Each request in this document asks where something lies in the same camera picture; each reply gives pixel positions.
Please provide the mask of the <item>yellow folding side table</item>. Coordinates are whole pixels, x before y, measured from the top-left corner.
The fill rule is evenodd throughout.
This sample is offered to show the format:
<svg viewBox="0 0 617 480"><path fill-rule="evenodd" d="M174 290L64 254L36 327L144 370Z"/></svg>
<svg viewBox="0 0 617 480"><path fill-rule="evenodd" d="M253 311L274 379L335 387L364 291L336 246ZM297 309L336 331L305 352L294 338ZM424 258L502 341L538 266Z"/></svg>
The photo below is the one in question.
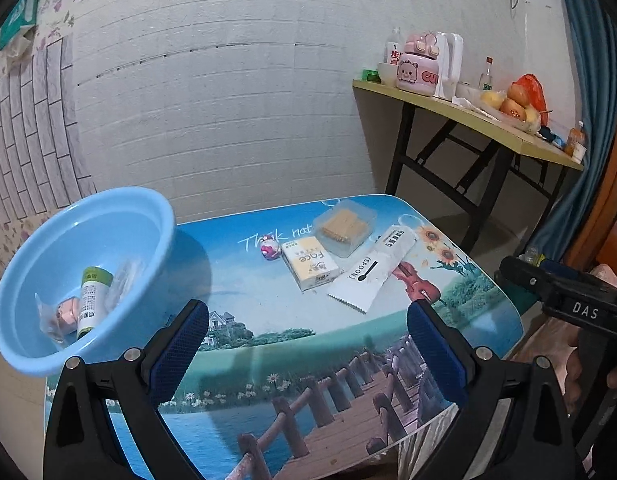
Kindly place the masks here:
<svg viewBox="0 0 617 480"><path fill-rule="evenodd" d="M461 240L464 252L471 252L475 247L508 174L525 182L546 200L537 224L530 233L525 234L516 249L520 254L548 219L568 172L583 169L579 162L538 136L523 133L450 102L360 79L352 81L352 89L383 96L401 104L397 140L385 192L389 195L397 192L405 168L418 174L468 214L467 232ZM417 156L412 157L407 154L407 150L415 131L416 117L421 113L441 117L443 122ZM452 142L476 156L456 184L450 184L427 167L429 158L445 142Z"/></svg>

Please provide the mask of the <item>green white cylindrical can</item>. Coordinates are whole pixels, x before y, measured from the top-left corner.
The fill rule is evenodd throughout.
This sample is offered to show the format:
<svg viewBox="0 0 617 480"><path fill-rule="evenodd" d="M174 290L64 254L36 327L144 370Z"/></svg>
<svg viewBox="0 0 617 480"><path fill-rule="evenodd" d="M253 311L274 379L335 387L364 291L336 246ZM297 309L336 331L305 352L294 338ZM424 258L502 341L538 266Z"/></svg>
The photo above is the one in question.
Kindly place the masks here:
<svg viewBox="0 0 617 480"><path fill-rule="evenodd" d="M81 297L78 304L77 338L84 337L108 315L106 300L113 275L98 266L88 266L82 275Z"/></svg>

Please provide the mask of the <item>green small box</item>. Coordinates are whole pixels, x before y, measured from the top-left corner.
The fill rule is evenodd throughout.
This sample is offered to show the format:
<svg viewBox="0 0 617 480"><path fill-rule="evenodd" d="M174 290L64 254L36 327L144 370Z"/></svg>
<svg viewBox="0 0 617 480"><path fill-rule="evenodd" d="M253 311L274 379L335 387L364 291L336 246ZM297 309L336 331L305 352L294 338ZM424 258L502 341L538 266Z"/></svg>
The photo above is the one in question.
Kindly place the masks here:
<svg viewBox="0 0 617 480"><path fill-rule="evenodd" d="M363 70L362 79L365 81L371 81L371 82L381 81L381 78L377 70L367 70L367 68Z"/></svg>

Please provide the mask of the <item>green tissue pack on wall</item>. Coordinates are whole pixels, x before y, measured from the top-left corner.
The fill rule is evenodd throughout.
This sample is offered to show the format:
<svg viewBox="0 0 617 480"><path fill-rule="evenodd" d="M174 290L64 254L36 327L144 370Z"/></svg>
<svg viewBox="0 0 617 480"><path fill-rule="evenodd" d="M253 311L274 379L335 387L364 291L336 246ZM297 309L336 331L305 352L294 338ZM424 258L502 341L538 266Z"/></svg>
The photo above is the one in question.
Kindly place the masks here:
<svg viewBox="0 0 617 480"><path fill-rule="evenodd" d="M8 14L0 28L0 50L11 46L17 39L23 38L37 25L39 0L19 0Z"/></svg>

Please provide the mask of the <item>white electric kettle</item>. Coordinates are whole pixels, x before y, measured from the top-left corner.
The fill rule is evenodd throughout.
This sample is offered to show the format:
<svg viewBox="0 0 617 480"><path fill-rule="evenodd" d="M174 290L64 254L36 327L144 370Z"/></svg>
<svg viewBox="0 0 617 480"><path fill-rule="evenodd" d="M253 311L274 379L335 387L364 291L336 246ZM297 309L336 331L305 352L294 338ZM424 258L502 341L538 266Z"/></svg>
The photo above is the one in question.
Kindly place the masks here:
<svg viewBox="0 0 617 480"><path fill-rule="evenodd" d="M437 32L439 80L435 97L452 102L455 96L464 55L464 38L453 32Z"/></svg>

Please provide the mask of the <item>pink white kitty toy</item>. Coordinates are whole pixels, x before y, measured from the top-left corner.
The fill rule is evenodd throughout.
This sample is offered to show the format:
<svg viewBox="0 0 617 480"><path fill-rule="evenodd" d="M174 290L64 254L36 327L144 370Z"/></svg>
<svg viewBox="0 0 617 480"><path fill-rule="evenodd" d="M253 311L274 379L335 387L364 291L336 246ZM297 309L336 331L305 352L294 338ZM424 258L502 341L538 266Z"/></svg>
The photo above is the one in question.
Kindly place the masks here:
<svg viewBox="0 0 617 480"><path fill-rule="evenodd" d="M265 260L274 261L280 257L281 248L274 237L263 236L260 240L260 252Z"/></svg>

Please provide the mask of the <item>white bottle red label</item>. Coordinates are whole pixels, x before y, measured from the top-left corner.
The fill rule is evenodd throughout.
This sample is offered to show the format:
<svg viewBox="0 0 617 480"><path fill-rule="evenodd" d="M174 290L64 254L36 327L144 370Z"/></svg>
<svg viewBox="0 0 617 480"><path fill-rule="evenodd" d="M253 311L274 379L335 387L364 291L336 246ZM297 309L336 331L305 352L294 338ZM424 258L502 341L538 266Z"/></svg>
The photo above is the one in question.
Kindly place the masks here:
<svg viewBox="0 0 617 480"><path fill-rule="evenodd" d="M399 64L403 52L403 35L400 27L394 27L386 41L385 62L391 65Z"/></svg>

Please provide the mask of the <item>clear bag with pink snack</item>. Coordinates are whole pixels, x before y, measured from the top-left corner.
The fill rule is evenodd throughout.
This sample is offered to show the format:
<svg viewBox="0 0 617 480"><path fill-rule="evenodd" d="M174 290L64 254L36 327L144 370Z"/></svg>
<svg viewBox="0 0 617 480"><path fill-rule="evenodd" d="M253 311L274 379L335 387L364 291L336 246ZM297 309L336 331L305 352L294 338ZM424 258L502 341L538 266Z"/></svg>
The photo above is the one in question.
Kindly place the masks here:
<svg viewBox="0 0 617 480"><path fill-rule="evenodd" d="M35 295L39 329L54 344L64 348L76 338L80 299L70 297L60 304L46 304Z"/></svg>

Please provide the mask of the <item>pink pig rice cooker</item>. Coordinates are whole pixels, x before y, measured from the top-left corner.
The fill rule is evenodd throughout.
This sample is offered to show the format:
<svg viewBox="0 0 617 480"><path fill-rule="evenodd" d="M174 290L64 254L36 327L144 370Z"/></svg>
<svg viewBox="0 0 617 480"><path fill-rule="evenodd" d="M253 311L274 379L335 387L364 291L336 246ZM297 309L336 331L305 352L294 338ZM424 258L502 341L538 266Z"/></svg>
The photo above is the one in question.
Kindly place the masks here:
<svg viewBox="0 0 617 480"><path fill-rule="evenodd" d="M435 94L439 82L437 41L433 32L409 35L397 64L397 88L422 96Z"/></svg>

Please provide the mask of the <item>blue curtain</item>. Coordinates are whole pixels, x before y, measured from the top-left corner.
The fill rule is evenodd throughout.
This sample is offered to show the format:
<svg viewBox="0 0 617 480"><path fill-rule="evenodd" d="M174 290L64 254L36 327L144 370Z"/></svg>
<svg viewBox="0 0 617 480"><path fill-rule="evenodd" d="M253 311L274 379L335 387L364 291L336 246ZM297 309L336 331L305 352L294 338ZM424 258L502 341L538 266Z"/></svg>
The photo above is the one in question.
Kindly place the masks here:
<svg viewBox="0 0 617 480"><path fill-rule="evenodd" d="M617 214L617 24L604 0L563 0L587 148L584 169L532 237L548 259L588 266Z"/></svg>

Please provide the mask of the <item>yellow fruit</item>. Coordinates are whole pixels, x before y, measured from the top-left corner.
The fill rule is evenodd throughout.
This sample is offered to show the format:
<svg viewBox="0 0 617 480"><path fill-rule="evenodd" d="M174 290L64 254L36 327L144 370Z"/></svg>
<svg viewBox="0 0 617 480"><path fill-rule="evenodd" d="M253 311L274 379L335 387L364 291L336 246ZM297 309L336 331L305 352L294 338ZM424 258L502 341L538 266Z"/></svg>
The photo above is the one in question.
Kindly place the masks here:
<svg viewBox="0 0 617 480"><path fill-rule="evenodd" d="M500 110L506 99L505 91L483 90L480 94L481 102L493 110Z"/></svg>

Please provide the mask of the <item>clear glass bottle red cap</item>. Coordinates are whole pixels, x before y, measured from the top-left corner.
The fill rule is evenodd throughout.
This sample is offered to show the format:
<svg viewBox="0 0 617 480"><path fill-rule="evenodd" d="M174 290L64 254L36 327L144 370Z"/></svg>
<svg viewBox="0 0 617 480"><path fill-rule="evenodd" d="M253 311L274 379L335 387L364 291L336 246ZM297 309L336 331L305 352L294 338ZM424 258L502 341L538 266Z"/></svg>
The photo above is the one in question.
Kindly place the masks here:
<svg viewBox="0 0 617 480"><path fill-rule="evenodd" d="M478 88L481 91L491 90L493 88L493 58L487 56L485 58L484 70L480 76Z"/></svg>

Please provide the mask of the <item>white spoon packet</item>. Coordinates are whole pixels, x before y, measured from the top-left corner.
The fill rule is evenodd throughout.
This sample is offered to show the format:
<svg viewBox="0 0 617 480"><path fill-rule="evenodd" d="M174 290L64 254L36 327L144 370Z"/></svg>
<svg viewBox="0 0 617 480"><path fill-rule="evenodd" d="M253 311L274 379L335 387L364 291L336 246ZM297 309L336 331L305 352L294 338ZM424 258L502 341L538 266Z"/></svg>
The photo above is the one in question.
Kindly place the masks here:
<svg viewBox="0 0 617 480"><path fill-rule="evenodd" d="M366 314L385 281L415 243L416 235L411 228L390 226L359 262L333 281L328 296Z"/></svg>

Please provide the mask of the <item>light blue plastic basin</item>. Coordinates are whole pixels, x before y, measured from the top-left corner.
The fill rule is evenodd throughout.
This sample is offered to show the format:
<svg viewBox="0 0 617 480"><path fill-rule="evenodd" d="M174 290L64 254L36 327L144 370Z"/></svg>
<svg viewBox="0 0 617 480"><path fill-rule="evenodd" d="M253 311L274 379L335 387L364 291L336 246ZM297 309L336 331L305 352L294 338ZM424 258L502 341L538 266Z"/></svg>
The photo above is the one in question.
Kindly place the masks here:
<svg viewBox="0 0 617 480"><path fill-rule="evenodd" d="M47 377L70 356L87 363L118 359L144 347L175 311L167 283L172 269L175 216L149 188L112 188L58 212L20 247L0 281L0 353L18 372ZM110 273L137 261L132 288L89 334L57 344L39 327L39 304L55 307L80 295L90 266Z"/></svg>

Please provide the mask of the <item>orange fruit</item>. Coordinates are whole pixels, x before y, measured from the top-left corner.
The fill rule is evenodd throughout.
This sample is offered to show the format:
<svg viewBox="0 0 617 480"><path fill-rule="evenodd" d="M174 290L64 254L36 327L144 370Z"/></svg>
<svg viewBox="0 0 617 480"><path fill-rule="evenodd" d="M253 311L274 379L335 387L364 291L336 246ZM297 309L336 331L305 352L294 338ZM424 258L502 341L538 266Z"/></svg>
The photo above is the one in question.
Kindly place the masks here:
<svg viewBox="0 0 617 480"><path fill-rule="evenodd" d="M506 99L499 107L499 111L521 122L527 120L527 107L530 105L529 93L521 84L510 84L506 92Z"/></svg>

